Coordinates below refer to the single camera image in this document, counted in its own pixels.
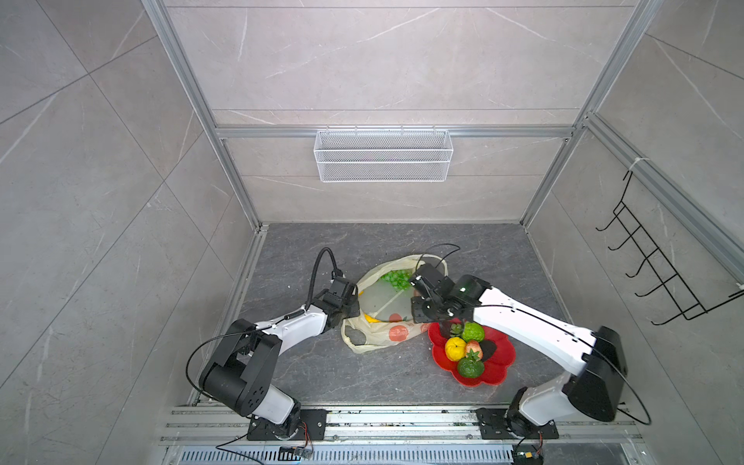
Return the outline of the dark fake avocado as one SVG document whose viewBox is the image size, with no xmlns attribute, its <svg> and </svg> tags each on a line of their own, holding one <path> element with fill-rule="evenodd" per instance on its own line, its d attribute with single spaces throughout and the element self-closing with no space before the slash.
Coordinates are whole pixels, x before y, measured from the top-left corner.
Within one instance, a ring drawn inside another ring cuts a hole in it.
<svg viewBox="0 0 744 465">
<path fill-rule="evenodd" d="M 490 360 L 498 350 L 498 345 L 489 339 L 484 339 L 484 341 L 479 343 L 480 345 L 480 351 L 482 352 L 482 361 L 487 362 Z"/>
</svg>

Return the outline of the cream plastic shopping bag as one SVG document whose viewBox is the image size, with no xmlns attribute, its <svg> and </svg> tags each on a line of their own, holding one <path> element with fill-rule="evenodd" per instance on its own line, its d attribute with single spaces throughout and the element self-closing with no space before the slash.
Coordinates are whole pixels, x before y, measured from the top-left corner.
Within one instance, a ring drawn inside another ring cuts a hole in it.
<svg viewBox="0 0 744 465">
<path fill-rule="evenodd" d="M 411 298 L 416 296 L 415 289 L 411 286 L 397 291 L 381 280 L 392 270 L 410 269 L 413 274 L 428 259 L 440 260 L 432 254 L 404 256 L 376 265 L 358 281 L 358 315 L 344 320 L 340 330 L 343 342 L 352 352 L 362 355 L 393 347 L 428 330 L 428 325 L 413 321 Z M 385 323 L 370 324 L 365 314 Z"/>
</svg>

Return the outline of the green fake custard apple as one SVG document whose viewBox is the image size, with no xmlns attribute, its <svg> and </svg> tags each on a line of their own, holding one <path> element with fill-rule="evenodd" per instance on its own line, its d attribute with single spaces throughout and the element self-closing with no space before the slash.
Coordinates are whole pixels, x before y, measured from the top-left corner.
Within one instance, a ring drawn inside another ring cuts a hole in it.
<svg viewBox="0 0 744 465">
<path fill-rule="evenodd" d="M 466 322 L 462 326 L 460 337 L 465 342 L 482 342 L 484 339 L 486 339 L 486 331 L 481 325 L 477 323 Z"/>
</svg>

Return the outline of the green fake grapes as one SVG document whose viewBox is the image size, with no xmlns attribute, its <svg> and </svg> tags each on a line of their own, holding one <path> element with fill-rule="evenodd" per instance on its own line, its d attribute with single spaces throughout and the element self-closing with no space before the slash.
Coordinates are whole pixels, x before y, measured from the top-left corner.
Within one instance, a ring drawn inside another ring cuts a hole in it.
<svg viewBox="0 0 744 465">
<path fill-rule="evenodd" d="M 390 284 L 397 291 L 404 291 L 411 287 L 411 275 L 412 271 L 410 269 L 392 270 L 385 273 L 381 280 Z"/>
</svg>

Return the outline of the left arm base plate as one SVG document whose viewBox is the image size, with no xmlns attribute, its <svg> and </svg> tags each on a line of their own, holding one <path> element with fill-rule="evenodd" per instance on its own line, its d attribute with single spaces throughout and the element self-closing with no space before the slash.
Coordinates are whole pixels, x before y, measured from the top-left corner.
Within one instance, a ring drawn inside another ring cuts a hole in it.
<svg viewBox="0 0 744 465">
<path fill-rule="evenodd" d="M 266 418 L 255 417 L 248 429 L 248 441 L 302 440 L 306 437 L 313 442 L 325 438 L 327 415 L 324 409 L 301 409 L 290 414 L 281 422 L 274 424 Z"/>
</svg>

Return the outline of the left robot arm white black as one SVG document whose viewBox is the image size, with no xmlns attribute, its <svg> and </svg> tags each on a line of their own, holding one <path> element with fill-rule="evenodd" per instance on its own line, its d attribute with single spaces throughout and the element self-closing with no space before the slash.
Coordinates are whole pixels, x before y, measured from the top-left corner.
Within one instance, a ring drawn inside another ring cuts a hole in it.
<svg viewBox="0 0 744 465">
<path fill-rule="evenodd" d="M 338 277 L 286 315 L 257 324 L 234 321 L 219 339 L 197 387 L 242 417 L 255 416 L 295 430 L 301 404 L 272 384 L 278 359 L 290 348 L 340 325 L 357 300 L 356 284 Z"/>
</svg>

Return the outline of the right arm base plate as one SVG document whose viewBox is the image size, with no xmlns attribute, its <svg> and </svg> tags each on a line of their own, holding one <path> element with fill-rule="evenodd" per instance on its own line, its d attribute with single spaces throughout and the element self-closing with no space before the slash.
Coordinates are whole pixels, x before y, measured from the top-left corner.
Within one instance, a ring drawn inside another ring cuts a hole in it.
<svg viewBox="0 0 744 465">
<path fill-rule="evenodd" d="M 478 408 L 475 413 L 480 435 L 484 440 L 517 438 L 555 440 L 559 438 L 553 420 L 545 425 L 535 426 L 525 420 L 521 414 L 514 413 L 506 408 Z"/>
</svg>

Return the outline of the yellow fake bell pepper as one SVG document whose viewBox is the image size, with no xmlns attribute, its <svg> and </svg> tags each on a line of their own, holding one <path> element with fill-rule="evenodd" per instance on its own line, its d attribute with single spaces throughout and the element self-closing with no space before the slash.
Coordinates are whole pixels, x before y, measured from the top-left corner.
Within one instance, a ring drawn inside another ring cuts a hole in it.
<svg viewBox="0 0 744 465">
<path fill-rule="evenodd" d="M 451 362 L 459 362 L 466 357 L 467 342 L 460 337 L 450 338 L 445 345 L 445 354 Z"/>
</svg>

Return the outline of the yellow fake banana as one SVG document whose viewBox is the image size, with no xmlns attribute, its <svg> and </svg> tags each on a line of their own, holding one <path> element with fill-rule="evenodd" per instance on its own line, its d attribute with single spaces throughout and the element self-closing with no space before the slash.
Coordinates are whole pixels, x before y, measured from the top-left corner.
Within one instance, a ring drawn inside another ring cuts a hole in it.
<svg viewBox="0 0 744 465">
<path fill-rule="evenodd" d="M 385 322 L 382 322 L 382 321 L 380 321 L 380 320 L 378 320 L 378 319 L 376 319 L 376 318 L 373 318 L 373 317 L 371 317 L 371 316 L 369 316 L 369 315 L 366 315 L 366 314 L 364 315 L 364 318 L 365 318 L 365 319 L 366 319 L 366 321 L 368 321 L 368 323 L 370 323 L 370 324 L 372 324 L 372 323 L 385 323 Z"/>
</svg>

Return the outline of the green fake pepper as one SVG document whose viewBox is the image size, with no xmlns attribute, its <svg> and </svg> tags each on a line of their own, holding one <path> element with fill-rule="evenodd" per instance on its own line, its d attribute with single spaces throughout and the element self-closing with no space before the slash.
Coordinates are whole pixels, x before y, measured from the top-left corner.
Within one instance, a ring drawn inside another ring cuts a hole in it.
<svg viewBox="0 0 744 465">
<path fill-rule="evenodd" d="M 457 373 L 464 379 L 478 379 L 486 371 L 486 366 L 482 360 L 472 360 L 472 358 L 463 358 L 459 360 Z"/>
</svg>

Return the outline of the red flower-shaped plate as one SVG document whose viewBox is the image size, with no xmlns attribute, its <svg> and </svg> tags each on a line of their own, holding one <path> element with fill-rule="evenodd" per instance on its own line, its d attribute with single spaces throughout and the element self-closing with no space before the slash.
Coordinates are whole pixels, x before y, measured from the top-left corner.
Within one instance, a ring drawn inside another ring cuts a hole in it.
<svg viewBox="0 0 744 465">
<path fill-rule="evenodd" d="M 477 324 L 432 324 L 428 337 L 434 362 L 465 387 L 501 385 L 517 358 L 505 334 Z"/>
</svg>

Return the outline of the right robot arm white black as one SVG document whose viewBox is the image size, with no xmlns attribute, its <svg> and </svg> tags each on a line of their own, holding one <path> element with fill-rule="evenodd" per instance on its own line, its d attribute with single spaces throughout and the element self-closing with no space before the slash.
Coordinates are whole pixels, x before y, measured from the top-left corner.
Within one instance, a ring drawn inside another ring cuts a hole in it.
<svg viewBox="0 0 744 465">
<path fill-rule="evenodd" d="M 517 339 L 563 368 L 560 376 L 517 392 L 505 416 L 513 434 L 531 436 L 553 420 L 574 414 L 598 422 L 615 420 L 628 372 L 617 332 L 561 322 L 478 277 L 463 275 L 453 281 L 427 263 L 409 282 L 418 292 L 415 322 L 477 323 Z"/>
</svg>

